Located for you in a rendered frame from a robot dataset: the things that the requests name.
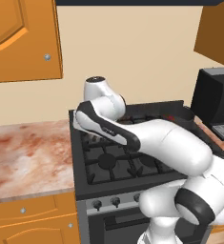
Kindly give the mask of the black hob with oven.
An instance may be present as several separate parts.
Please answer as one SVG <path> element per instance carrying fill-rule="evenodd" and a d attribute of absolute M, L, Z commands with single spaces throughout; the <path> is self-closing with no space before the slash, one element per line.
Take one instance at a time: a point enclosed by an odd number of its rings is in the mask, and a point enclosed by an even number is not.
<path fill-rule="evenodd" d="M 194 122 L 194 114 L 183 107 L 183 100 L 159 103 L 127 105 L 125 115 L 118 120 L 122 124 L 137 124 L 155 118 L 169 119 L 189 130 L 206 142 L 214 153 L 224 155 L 215 142 Z M 186 175 L 178 173 L 162 162 L 143 153 L 133 152 L 105 138 L 93 139 L 90 134 L 76 130 L 70 111 L 71 151 L 75 197 L 81 244 L 90 243 L 89 216 L 138 208 L 133 196 L 151 187 Z M 113 197 L 120 198 L 115 207 Z M 92 205 L 100 200 L 100 210 Z"/>

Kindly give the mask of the black coffee machine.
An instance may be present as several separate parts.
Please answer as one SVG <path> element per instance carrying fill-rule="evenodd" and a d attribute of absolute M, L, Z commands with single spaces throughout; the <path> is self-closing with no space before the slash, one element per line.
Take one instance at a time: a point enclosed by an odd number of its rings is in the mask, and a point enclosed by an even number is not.
<path fill-rule="evenodd" d="M 191 110 L 224 141 L 224 68 L 199 70 Z"/>

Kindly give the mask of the black oven door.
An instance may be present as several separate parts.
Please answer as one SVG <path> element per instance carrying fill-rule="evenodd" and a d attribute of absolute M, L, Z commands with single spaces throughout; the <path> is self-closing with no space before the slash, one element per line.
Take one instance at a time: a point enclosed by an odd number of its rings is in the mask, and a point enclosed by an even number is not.
<path fill-rule="evenodd" d="M 88 217 L 91 244 L 137 244 L 150 224 L 139 208 L 96 214 Z M 175 233 L 184 244 L 206 244 L 212 228 L 195 226 L 180 218 Z"/>

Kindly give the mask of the orange drawer front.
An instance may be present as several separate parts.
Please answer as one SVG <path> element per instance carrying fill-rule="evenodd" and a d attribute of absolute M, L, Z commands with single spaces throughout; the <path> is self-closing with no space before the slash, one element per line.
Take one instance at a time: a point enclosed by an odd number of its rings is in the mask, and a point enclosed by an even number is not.
<path fill-rule="evenodd" d="M 26 208 L 26 213 L 20 213 L 21 208 Z M 0 203 L 0 227 L 75 213 L 74 193 L 60 193 L 4 202 Z"/>

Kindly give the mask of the dark extractor hood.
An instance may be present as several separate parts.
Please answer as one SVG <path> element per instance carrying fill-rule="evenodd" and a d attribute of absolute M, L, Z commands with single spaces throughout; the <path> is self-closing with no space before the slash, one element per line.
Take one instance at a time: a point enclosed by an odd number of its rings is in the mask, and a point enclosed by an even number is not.
<path fill-rule="evenodd" d="M 55 0 L 57 6 L 217 6 L 224 0 Z"/>

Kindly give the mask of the orange base cupboard door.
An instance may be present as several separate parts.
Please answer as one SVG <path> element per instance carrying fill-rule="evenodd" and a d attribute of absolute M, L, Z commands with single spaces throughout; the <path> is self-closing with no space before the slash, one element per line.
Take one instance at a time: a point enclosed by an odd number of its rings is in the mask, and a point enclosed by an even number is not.
<path fill-rule="evenodd" d="M 0 244 L 80 244 L 77 214 L 1 227 Z"/>

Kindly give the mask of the orange wall cupboard door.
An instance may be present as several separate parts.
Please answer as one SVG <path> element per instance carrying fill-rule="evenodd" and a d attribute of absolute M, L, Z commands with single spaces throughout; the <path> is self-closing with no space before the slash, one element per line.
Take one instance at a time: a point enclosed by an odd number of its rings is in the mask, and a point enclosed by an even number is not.
<path fill-rule="evenodd" d="M 62 77 L 55 0 L 0 0 L 0 82 Z"/>

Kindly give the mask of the orange wall cupboard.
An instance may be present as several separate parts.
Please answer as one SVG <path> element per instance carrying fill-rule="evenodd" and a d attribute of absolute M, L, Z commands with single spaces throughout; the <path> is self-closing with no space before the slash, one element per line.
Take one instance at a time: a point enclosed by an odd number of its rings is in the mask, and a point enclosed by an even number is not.
<path fill-rule="evenodd" d="M 194 51 L 224 65 L 224 1 L 202 9 Z"/>

